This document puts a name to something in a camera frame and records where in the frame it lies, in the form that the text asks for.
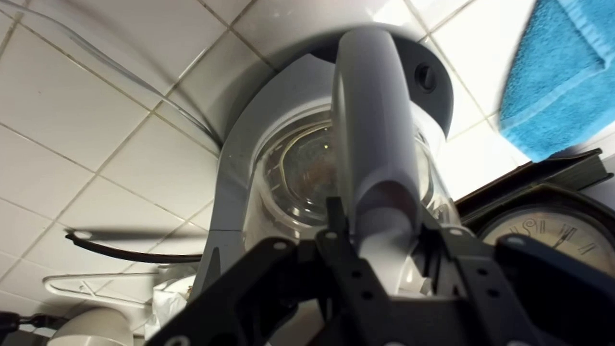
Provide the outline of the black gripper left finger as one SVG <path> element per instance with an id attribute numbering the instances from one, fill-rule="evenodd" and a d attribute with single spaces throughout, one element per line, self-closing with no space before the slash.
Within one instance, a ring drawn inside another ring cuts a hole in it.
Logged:
<path id="1" fill-rule="evenodd" d="M 322 318 L 307 346 L 357 346 L 339 285 L 324 256 L 326 233 L 337 239 L 343 227 L 341 202 L 328 198 L 326 229 L 312 241 L 261 241 L 145 346 L 264 346 L 307 300 L 316 302 Z"/>

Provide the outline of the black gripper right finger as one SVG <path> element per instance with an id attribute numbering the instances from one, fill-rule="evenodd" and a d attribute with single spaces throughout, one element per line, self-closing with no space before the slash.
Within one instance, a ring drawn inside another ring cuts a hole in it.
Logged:
<path id="1" fill-rule="evenodd" d="M 615 346 L 612 279 L 528 237 L 357 222 L 382 287 L 360 295 L 376 346 Z"/>

